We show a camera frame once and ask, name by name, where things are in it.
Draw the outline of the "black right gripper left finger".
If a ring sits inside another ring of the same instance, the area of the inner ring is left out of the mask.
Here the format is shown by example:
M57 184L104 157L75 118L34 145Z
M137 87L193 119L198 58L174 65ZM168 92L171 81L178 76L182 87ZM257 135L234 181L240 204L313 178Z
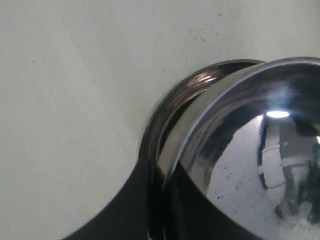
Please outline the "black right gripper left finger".
M151 162L140 158L113 200L67 240L148 240Z

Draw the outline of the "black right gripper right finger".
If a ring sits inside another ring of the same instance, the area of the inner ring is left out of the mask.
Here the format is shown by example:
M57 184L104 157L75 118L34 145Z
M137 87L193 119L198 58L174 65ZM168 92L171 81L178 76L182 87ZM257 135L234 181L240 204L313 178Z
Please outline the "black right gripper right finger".
M249 240L250 233L200 192L179 163L172 178L173 240Z

